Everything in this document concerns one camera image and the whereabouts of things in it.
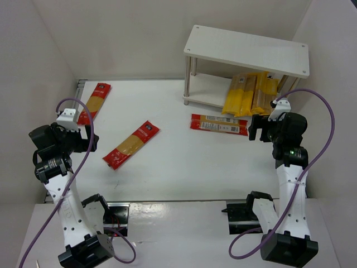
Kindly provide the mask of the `red spaghetti bag centre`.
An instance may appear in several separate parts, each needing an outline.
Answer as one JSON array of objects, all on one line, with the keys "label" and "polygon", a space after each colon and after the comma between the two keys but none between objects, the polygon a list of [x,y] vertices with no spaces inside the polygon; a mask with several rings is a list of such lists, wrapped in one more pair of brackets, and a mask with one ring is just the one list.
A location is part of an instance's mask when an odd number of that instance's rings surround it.
[{"label": "red spaghetti bag centre", "polygon": [[107,156],[103,157],[103,160],[113,170],[117,170],[159,131],[160,129],[157,126],[150,121],[145,121]]}]

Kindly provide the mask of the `yellow pasta bag shelf right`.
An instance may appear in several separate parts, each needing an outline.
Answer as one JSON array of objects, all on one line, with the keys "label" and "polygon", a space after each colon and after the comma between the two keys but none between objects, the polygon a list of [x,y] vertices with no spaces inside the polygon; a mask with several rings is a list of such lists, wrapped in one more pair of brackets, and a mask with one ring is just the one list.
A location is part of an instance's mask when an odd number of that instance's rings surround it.
[{"label": "yellow pasta bag shelf right", "polygon": [[265,88],[265,97],[264,97],[264,113],[265,114],[271,114],[272,112],[272,107],[271,107],[271,102],[276,99],[277,95],[277,87],[279,84],[278,79],[272,79],[268,78],[267,83],[266,83],[266,88]]}]

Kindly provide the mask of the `red orange pasta box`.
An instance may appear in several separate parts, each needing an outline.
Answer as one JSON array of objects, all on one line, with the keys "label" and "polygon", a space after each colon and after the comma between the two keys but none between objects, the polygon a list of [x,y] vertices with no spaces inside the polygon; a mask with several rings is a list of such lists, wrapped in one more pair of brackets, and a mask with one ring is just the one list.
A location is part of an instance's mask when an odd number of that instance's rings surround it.
[{"label": "red orange pasta box", "polygon": [[242,119],[192,114],[190,128],[193,130],[248,136],[247,123],[248,121]]}]

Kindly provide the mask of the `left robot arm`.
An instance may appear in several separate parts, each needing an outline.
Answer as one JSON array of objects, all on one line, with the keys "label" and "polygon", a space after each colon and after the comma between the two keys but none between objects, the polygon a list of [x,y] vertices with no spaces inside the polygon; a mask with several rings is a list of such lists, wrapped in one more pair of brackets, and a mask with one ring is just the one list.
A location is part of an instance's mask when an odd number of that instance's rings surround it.
[{"label": "left robot arm", "polygon": [[59,254],[62,267],[96,267],[114,256],[110,239],[104,234],[103,217],[109,211],[105,199],[95,194],[81,201],[73,177],[70,155],[94,152],[99,137],[85,127],[88,137],[79,130],[69,131],[52,123],[31,131],[37,147],[33,154],[35,176],[42,182],[58,206],[65,252]]}]

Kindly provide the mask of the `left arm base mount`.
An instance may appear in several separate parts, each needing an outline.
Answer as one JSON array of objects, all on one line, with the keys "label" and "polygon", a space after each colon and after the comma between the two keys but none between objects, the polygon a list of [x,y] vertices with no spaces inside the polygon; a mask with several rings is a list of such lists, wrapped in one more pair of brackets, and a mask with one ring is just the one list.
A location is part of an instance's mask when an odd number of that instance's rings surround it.
[{"label": "left arm base mount", "polygon": [[104,233],[106,233],[108,236],[117,237],[117,234],[107,230],[107,228],[113,228],[121,233],[124,237],[127,237],[129,206],[129,203],[108,203],[109,212],[105,212],[103,216]]}]

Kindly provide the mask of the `white two-tier shelf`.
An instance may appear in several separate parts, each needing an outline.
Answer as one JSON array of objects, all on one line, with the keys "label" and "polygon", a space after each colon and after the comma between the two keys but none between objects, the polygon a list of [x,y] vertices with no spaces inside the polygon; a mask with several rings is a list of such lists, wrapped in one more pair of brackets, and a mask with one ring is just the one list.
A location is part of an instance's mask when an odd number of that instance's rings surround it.
[{"label": "white two-tier shelf", "polygon": [[207,60],[268,71],[280,78],[279,89],[294,78],[292,88],[310,75],[308,45],[201,25],[193,26],[184,48],[186,58],[184,104],[222,108],[230,79],[197,72],[197,61]]}]

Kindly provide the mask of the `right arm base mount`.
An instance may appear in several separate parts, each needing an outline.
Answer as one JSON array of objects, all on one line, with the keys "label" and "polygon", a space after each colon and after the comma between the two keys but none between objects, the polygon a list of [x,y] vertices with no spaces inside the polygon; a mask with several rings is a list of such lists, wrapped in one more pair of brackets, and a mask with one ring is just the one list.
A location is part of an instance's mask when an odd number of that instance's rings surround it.
[{"label": "right arm base mount", "polygon": [[255,197],[248,194],[245,201],[228,201],[221,211],[228,218],[230,235],[238,235],[245,231],[260,228],[259,218],[253,212]]}]

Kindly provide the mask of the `aluminium table edge rail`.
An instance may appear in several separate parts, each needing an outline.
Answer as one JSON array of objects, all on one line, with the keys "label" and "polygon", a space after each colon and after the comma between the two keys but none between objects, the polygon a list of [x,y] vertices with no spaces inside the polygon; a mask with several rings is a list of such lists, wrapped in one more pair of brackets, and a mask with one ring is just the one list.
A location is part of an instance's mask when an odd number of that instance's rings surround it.
[{"label": "aluminium table edge rail", "polygon": [[[76,98],[76,99],[78,99],[78,100],[81,99],[81,96],[82,96],[82,94],[83,94],[83,90],[84,90],[84,87],[85,87],[85,83],[86,83],[86,82],[87,82],[86,79],[80,79],[80,80],[78,80],[74,98]],[[80,106],[80,104],[79,104],[78,102],[73,101],[73,103],[72,103],[72,108],[78,109],[79,106]]]}]

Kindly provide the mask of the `red spaghetti bag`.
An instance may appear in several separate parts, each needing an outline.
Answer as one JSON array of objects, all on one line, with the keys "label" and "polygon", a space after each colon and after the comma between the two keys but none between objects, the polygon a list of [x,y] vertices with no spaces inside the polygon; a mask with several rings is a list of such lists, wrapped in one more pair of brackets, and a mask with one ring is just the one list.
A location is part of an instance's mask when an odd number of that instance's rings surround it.
[{"label": "red spaghetti bag", "polygon": [[[86,107],[90,112],[92,120],[94,120],[97,113],[100,111],[103,103],[111,90],[111,85],[107,83],[98,83],[92,92],[89,100],[86,103]],[[79,115],[78,125],[89,125],[90,120],[86,110],[82,110]]]},{"label": "red spaghetti bag", "polygon": [[117,170],[159,131],[160,129],[157,126],[150,121],[145,121],[107,156],[103,157],[103,160],[113,170]]}]

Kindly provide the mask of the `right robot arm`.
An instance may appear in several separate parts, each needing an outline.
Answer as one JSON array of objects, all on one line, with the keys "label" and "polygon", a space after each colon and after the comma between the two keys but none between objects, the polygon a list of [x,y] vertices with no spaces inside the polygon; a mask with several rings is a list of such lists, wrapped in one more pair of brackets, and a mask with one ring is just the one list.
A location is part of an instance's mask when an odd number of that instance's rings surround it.
[{"label": "right robot arm", "polygon": [[305,212],[305,186],[308,152],[301,146],[307,129],[304,116],[284,112],[276,119],[254,115],[248,128],[249,139],[273,144],[272,155],[279,181],[279,207],[272,199],[256,193],[252,211],[257,216],[263,237],[260,255],[263,260],[291,267],[304,267],[319,251],[311,239]]}]

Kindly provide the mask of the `yellow spaghetti bag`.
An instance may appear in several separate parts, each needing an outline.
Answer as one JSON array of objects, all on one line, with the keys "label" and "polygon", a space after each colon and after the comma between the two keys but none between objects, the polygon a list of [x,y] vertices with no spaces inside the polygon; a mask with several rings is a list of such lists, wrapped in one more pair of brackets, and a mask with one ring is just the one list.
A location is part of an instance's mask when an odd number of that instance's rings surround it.
[{"label": "yellow spaghetti bag", "polygon": [[242,107],[243,93],[247,83],[248,74],[240,73],[233,76],[226,100],[222,109],[222,114],[233,114],[235,117],[240,116]]}]

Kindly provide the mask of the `red spaghetti bag far left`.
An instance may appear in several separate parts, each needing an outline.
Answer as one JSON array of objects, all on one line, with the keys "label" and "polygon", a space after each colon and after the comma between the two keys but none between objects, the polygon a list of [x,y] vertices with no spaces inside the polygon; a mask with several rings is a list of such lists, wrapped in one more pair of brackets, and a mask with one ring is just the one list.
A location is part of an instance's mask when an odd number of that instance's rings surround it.
[{"label": "red spaghetti bag far left", "polygon": [[[94,120],[97,113],[100,111],[103,103],[111,90],[111,85],[107,83],[98,83],[92,92],[89,100],[86,103],[86,107],[90,112],[92,120]],[[90,120],[86,110],[82,110],[79,115],[78,125],[89,125]]]}]

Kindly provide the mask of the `yellow pasta bag shelf middle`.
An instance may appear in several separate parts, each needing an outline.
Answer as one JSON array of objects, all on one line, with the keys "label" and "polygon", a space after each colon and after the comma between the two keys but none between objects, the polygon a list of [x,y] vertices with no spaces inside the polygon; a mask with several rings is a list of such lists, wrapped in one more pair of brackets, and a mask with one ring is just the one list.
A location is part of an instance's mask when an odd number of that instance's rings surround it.
[{"label": "yellow pasta bag shelf middle", "polygon": [[270,99],[272,81],[268,77],[268,72],[263,71],[257,74],[254,97],[251,106],[252,114],[268,115],[271,113]]}]

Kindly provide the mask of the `yellow pasta bag shelf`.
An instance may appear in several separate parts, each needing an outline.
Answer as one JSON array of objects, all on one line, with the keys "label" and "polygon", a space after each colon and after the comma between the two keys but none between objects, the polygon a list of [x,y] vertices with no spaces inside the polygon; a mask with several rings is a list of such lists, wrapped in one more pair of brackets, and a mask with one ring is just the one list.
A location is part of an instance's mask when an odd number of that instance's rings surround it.
[{"label": "yellow pasta bag shelf", "polygon": [[251,108],[257,83],[257,76],[258,73],[245,74],[245,82],[243,83],[244,87],[243,94],[241,97],[240,109],[234,114],[236,117],[252,115]]},{"label": "yellow pasta bag shelf", "polygon": [[267,83],[266,83],[266,88],[265,88],[265,97],[264,97],[264,113],[265,114],[271,114],[272,112],[272,107],[271,107],[271,102],[276,99],[277,95],[277,87],[279,84],[278,79],[272,79],[268,78]]},{"label": "yellow pasta bag shelf", "polygon": [[268,77],[268,72],[263,71],[257,74],[254,97],[251,106],[252,114],[268,115],[271,113],[270,99],[272,81]]}]

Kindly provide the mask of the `yellow pasta bag shelf left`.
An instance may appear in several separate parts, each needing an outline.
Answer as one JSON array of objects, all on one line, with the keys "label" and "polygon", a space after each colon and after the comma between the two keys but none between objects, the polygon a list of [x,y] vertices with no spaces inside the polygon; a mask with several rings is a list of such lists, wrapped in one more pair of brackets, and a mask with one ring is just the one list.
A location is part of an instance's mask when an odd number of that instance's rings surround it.
[{"label": "yellow pasta bag shelf left", "polygon": [[258,73],[245,74],[245,82],[243,83],[244,87],[243,94],[241,97],[240,109],[234,114],[236,117],[252,115],[251,108],[257,83],[257,76]]}]

